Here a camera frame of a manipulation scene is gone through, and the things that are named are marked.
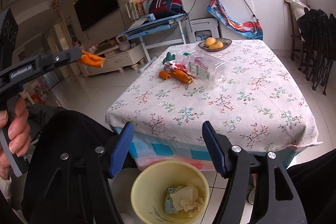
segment hanging ornament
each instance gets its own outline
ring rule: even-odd
[[[57,11],[57,15],[58,17],[61,17],[60,14],[59,14],[59,11],[58,11],[58,4],[59,4],[59,0],[54,0],[52,3],[51,3],[51,7]]]

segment black tv screen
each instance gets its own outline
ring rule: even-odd
[[[75,4],[77,17],[83,31],[118,8],[117,0],[78,0]]]

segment bottle label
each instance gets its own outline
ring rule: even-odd
[[[189,62],[189,69],[192,74],[197,75],[200,78],[203,78],[205,80],[210,79],[210,73],[204,67],[200,67],[194,63]]]

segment clear plastic bottle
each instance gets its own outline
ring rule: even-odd
[[[226,80],[226,62],[203,52],[179,52],[175,54],[178,64],[185,65],[188,74],[203,80],[212,88]]]

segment plate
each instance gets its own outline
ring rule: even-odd
[[[203,49],[203,50],[205,50],[207,52],[219,52],[219,51],[227,48],[228,46],[230,46],[231,43],[232,43],[232,40],[231,39],[227,39],[227,38],[215,38],[215,39],[216,39],[216,42],[219,42],[219,41],[222,42],[223,45],[224,45],[224,47],[216,48],[216,49],[211,50],[211,49],[209,49],[208,47],[206,47],[204,45],[205,41],[202,41],[202,42],[198,43],[198,47],[200,47],[201,49]]]

